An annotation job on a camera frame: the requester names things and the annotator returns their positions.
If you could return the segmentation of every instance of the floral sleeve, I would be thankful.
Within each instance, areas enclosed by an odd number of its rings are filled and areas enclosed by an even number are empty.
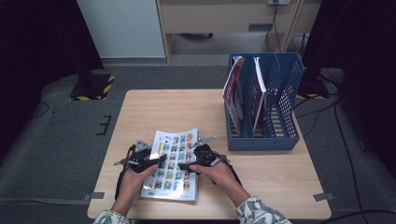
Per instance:
[[[250,197],[236,208],[241,224],[291,224],[275,209],[266,206],[258,197]]]
[[[128,218],[111,210],[103,210],[93,224],[130,224]]]

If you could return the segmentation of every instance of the book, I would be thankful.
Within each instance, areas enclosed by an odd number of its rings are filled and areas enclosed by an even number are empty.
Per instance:
[[[234,56],[233,67],[224,85],[222,97],[230,114],[233,126],[241,134],[244,119],[244,94],[241,81],[241,69],[245,62],[242,56]]]
[[[251,117],[251,125],[253,127],[252,128],[253,132],[256,130],[257,121],[259,120],[260,117],[262,117],[261,113],[264,113],[263,106],[265,105],[264,101],[265,101],[265,93],[266,93],[264,81],[262,79],[262,70],[260,69],[259,59],[260,57],[254,58],[256,76],[252,76],[253,98],[250,107],[250,117]]]
[[[149,176],[140,197],[176,201],[196,201],[198,176],[196,173],[181,171],[179,163],[196,161],[192,144],[198,141],[198,129],[183,133],[157,131],[151,148],[151,159],[166,155],[156,172]]]

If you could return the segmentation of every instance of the blue plastic basket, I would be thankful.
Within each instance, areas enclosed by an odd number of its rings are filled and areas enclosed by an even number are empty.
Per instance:
[[[292,150],[300,139],[292,117],[292,107],[304,71],[303,63],[296,53],[242,53],[245,62],[241,69],[244,92],[244,122],[242,134],[237,134],[226,106],[228,148],[231,151]],[[250,105],[253,93],[252,76],[256,76],[254,57],[260,57],[262,79],[267,93],[264,110],[256,130],[252,130]]]

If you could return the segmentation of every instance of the table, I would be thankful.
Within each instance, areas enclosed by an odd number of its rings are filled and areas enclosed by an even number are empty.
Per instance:
[[[292,151],[228,151],[221,90],[128,91],[94,190],[104,192],[105,196],[92,199],[88,216],[95,218],[114,203],[121,170],[114,162],[124,158],[137,139],[152,143],[156,130],[179,133],[192,128],[199,129],[201,138],[218,137],[210,143],[211,148],[227,155],[251,195],[259,196],[288,218],[331,216],[328,202],[316,202],[313,197],[323,189],[303,138]],[[128,218],[237,219],[237,216],[232,202],[208,177],[201,175],[196,202],[137,199]]]

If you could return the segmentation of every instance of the booklet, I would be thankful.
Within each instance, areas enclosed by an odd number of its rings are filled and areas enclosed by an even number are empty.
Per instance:
[[[264,106],[266,89],[264,81],[262,80],[262,70],[260,69],[259,59],[260,57],[254,58],[256,76],[253,76],[253,99],[251,101],[250,108],[251,125],[253,127],[253,132],[256,130],[259,117],[262,117],[261,114],[265,111]]]
[[[240,76],[245,59],[242,56],[234,56],[233,60],[234,64],[224,85],[222,97],[228,112],[230,113],[233,126],[237,130],[238,134],[241,134],[244,119],[244,95]]]
[[[157,131],[151,149],[151,159],[166,155],[166,161],[149,176],[140,196],[143,198],[178,201],[196,201],[198,176],[196,173],[181,171],[179,163],[196,161],[192,144],[198,141],[198,129],[183,133]]]

